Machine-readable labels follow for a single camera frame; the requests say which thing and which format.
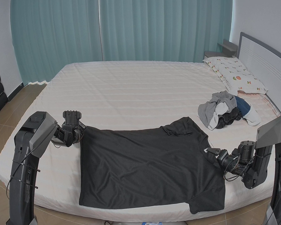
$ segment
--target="headboard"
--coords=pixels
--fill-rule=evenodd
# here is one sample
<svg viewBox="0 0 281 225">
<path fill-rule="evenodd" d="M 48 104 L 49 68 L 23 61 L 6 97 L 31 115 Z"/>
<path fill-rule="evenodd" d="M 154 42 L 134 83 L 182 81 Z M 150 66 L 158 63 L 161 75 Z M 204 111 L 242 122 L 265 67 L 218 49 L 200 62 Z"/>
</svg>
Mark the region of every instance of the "headboard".
<svg viewBox="0 0 281 225">
<path fill-rule="evenodd" d="M 281 53 L 241 32 L 237 58 L 262 81 L 266 95 L 281 112 Z"/>
</svg>

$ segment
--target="pillowcase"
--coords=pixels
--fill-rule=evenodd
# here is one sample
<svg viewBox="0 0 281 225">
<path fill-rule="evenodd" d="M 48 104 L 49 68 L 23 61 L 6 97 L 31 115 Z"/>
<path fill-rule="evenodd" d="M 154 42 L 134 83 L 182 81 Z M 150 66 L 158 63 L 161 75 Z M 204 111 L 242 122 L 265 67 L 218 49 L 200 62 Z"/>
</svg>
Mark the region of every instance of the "pillowcase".
<svg viewBox="0 0 281 225">
<path fill-rule="evenodd" d="M 260 94 L 267 92 L 262 82 L 236 57 L 210 57 L 204 59 L 203 62 L 206 62 L 217 73 L 232 95 L 237 96 L 237 91 Z"/>
</svg>

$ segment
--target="tiled floor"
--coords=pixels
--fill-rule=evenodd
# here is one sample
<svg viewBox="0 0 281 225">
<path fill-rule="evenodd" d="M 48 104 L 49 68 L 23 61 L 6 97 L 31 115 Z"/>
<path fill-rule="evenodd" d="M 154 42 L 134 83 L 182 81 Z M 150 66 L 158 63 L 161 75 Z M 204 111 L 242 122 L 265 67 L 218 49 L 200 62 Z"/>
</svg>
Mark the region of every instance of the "tiled floor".
<svg viewBox="0 0 281 225">
<path fill-rule="evenodd" d="M 18 124 L 22 115 L 34 99 L 39 95 L 44 85 L 28 85 L 23 88 L 11 102 L 0 111 L 0 152 L 7 139 Z M 248 205 L 225 214 L 188 221 L 188 225 L 260 225 L 270 199 Z M 66 213 L 35 206 L 34 210 L 39 225 L 103 225 L 99 219 L 74 216 Z M 4 225 L 9 218 L 9 201 L 5 195 L 5 186 L 0 181 L 0 225 Z"/>
</svg>

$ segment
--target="mattress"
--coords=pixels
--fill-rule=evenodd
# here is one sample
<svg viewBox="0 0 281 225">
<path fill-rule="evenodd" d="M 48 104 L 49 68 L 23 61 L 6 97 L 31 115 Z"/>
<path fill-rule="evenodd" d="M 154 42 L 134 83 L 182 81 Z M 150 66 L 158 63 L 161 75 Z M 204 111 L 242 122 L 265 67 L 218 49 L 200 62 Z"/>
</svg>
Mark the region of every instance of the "mattress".
<svg viewBox="0 0 281 225">
<path fill-rule="evenodd" d="M 240 94 L 262 118 L 251 127 L 243 119 L 210 131 L 200 121 L 199 104 L 225 90 L 216 73 L 204 63 L 86 62 L 66 65 L 27 109 L 0 154 L 0 179 L 7 184 L 14 154 L 13 138 L 35 111 L 47 111 L 59 124 L 64 110 L 78 110 L 81 121 L 98 129 L 157 128 L 189 116 L 209 135 L 211 147 L 232 152 L 243 140 L 256 139 L 257 128 L 279 116 L 265 95 Z M 187 203 L 129 209 L 79 206 L 80 146 L 56 148 L 49 144 L 39 161 L 35 204 L 60 212 L 111 221 L 184 221 L 217 215 L 270 197 L 274 183 L 274 156 L 264 183 L 248 190 L 241 178 L 226 182 L 225 209 L 191 214 Z"/>
</svg>

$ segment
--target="pile of clothes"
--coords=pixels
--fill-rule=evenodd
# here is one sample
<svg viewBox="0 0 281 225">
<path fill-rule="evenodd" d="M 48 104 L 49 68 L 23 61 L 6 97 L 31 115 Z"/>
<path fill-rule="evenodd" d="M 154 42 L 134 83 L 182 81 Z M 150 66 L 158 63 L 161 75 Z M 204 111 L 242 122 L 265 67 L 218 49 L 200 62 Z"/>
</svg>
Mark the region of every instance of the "pile of clothes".
<svg viewBox="0 0 281 225">
<path fill-rule="evenodd" d="M 210 101 L 199 105 L 198 115 L 205 127 L 210 130 L 221 129 L 241 118 L 246 119 L 250 126 L 261 122 L 261 118 L 253 106 L 227 91 L 213 93 Z"/>
</svg>

